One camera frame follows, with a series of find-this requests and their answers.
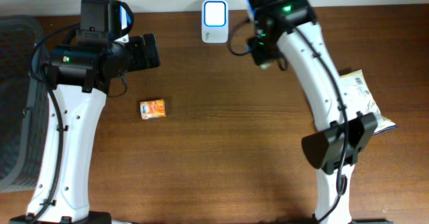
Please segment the orange tissue pack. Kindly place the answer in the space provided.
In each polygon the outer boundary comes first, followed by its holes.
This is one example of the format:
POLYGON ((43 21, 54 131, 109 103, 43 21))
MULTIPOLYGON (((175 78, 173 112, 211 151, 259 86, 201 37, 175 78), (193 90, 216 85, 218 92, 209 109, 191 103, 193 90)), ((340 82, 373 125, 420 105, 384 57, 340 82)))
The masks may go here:
POLYGON ((143 120, 166 116, 166 106, 163 99, 142 101, 139 108, 143 120))

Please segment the teal tissue pack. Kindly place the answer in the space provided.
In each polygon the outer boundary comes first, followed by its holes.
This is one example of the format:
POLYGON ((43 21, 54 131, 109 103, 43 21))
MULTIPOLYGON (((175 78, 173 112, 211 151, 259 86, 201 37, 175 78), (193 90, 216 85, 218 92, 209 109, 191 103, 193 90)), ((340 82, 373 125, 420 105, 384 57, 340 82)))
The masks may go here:
POLYGON ((270 66, 271 66, 271 62, 264 62, 264 63, 259 65, 259 67, 263 70, 268 69, 270 66))

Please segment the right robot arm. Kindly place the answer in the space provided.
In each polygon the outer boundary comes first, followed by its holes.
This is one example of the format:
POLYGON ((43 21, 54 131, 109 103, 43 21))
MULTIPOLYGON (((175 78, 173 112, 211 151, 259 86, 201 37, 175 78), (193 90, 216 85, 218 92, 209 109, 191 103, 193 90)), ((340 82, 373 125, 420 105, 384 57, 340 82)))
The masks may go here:
POLYGON ((248 39, 252 59, 265 68, 285 60, 310 106, 316 133, 302 138, 316 171, 316 223, 352 223, 351 175, 359 154, 377 128, 373 113, 363 113, 343 86, 324 43, 321 25, 308 0, 247 0, 255 35, 248 39))

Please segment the dark grey plastic basket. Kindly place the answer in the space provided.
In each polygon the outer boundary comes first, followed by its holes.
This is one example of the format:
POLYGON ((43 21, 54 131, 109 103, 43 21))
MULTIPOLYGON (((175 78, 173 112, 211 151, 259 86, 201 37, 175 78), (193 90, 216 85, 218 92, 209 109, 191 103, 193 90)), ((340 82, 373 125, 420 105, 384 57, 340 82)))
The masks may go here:
POLYGON ((32 17, 1 17, 1 192, 34 190, 42 166, 48 103, 29 76, 43 29, 32 17))

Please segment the yellow snack bag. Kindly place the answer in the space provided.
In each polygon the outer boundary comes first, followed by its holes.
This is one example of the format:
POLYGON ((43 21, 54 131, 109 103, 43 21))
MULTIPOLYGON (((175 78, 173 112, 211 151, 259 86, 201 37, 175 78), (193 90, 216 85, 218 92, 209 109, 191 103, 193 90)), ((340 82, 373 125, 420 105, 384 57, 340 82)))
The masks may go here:
POLYGON ((384 117, 371 94, 362 70, 357 70, 341 76, 344 87, 350 91, 353 103, 363 114, 373 113, 377 120, 377 128, 373 135, 378 135, 393 130, 397 125, 384 117))

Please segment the white barcode scanner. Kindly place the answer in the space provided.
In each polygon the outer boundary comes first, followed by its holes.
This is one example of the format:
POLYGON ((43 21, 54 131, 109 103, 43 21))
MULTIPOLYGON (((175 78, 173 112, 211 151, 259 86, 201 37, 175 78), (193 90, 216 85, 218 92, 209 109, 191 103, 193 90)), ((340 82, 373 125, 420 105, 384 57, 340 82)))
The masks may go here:
POLYGON ((229 6, 225 0, 205 0, 201 5, 202 41, 223 44, 229 35, 229 6))

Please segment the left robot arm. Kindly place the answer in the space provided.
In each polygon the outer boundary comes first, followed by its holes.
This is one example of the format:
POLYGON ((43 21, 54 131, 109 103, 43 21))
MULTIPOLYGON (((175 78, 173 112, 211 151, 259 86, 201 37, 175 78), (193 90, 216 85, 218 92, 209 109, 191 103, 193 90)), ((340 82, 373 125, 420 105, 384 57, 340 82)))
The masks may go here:
POLYGON ((59 45, 48 50, 47 37, 36 38, 21 139, 3 152, 1 190, 33 191, 12 223, 114 223, 90 209, 88 178, 111 81, 160 65, 155 36, 130 36, 134 23, 123 1, 82 0, 80 21, 62 29, 59 45))

